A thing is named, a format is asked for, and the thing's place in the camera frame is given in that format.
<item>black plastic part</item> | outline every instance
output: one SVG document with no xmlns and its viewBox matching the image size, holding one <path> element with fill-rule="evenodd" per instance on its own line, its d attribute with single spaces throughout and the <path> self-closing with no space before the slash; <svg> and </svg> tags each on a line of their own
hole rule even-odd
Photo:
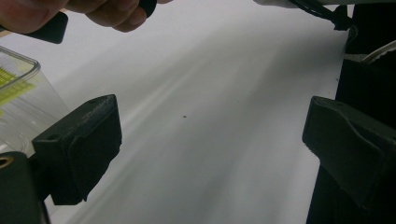
<svg viewBox="0 0 396 224">
<path fill-rule="evenodd" d="M 29 162 L 20 152 L 0 154 L 0 223 L 50 223 L 35 194 Z"/>
<path fill-rule="evenodd" d="M 146 15 L 150 17 L 157 6 L 157 0 L 140 0 L 139 6 L 145 9 Z"/>
<path fill-rule="evenodd" d="M 369 54 L 396 40 L 395 12 L 396 3 L 354 6 L 353 21 L 359 27 L 359 35 L 347 46 L 346 53 Z"/>
<path fill-rule="evenodd" d="M 313 97 L 303 141 L 321 165 L 307 223 L 396 223 L 394 129 L 349 105 Z"/>
<path fill-rule="evenodd" d="M 53 44 L 60 44 L 64 40 L 64 32 L 66 30 L 68 18 L 66 14 L 58 12 L 43 27 L 30 34 L 22 34 L 32 38 L 44 40 Z"/>
<path fill-rule="evenodd" d="M 50 177 L 49 169 L 40 164 L 36 154 L 31 156 L 28 161 L 33 176 L 33 182 L 35 184 L 35 194 L 39 200 L 44 201 L 50 195 L 50 191 L 54 188 L 54 183 Z"/>
<path fill-rule="evenodd" d="M 86 200 L 120 151 L 120 116 L 115 95 L 90 100 L 32 143 L 38 164 L 48 171 L 44 175 L 52 182 L 49 193 L 54 203 L 73 205 Z"/>
<path fill-rule="evenodd" d="M 354 25 L 353 20 L 347 16 L 347 6 L 339 6 L 332 12 L 316 0 L 289 1 L 313 16 L 331 21 L 335 25 L 334 30 L 345 31 Z"/>
<path fill-rule="evenodd" d="M 303 141 L 361 208 L 372 208 L 380 182 L 395 171 L 395 139 L 395 130 L 349 105 L 312 98 Z"/>
<path fill-rule="evenodd" d="M 336 99 L 396 129 L 395 85 L 396 73 L 384 66 L 344 60 Z"/>
</svg>

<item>white paper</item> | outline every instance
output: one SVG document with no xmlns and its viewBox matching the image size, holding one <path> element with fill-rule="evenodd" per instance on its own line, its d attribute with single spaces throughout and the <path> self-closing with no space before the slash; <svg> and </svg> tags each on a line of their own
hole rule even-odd
<svg viewBox="0 0 396 224">
<path fill-rule="evenodd" d="M 310 98 L 333 98 L 346 32 L 299 9 L 175 0 L 129 34 L 68 12 L 64 42 L 20 35 L 70 108 L 118 97 L 119 156 L 61 223 L 305 223 L 318 159 Z"/>
</svg>

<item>clear plastic container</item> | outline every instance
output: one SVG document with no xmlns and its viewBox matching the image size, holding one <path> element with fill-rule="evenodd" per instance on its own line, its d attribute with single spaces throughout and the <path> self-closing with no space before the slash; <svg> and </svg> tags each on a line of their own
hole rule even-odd
<svg viewBox="0 0 396 224">
<path fill-rule="evenodd" d="M 0 47 L 0 153 L 31 156 L 32 139 L 68 113 L 37 61 Z"/>
</svg>

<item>black handle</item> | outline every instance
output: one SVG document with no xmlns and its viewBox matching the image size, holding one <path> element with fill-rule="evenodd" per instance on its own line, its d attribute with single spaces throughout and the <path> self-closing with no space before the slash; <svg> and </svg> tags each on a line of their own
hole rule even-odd
<svg viewBox="0 0 396 224">
<path fill-rule="evenodd" d="M 64 40 L 64 32 L 66 30 L 68 18 L 66 14 L 58 12 L 50 21 L 48 21 L 40 29 L 30 33 L 22 34 L 32 38 L 44 40 L 53 44 L 60 44 Z M 6 30 L 0 25 L 0 31 Z"/>
<path fill-rule="evenodd" d="M 147 16 L 150 17 L 157 6 L 157 0 L 140 0 L 139 6 L 145 9 Z"/>
</svg>

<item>hand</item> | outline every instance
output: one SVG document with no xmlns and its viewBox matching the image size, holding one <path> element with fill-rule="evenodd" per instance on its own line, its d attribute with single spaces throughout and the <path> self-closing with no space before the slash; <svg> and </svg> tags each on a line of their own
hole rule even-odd
<svg viewBox="0 0 396 224">
<path fill-rule="evenodd" d="M 31 33 L 65 7 L 86 14 L 99 25 L 130 32 L 147 18 L 138 4 L 139 0 L 0 0 L 0 24 L 17 33 Z"/>
</svg>

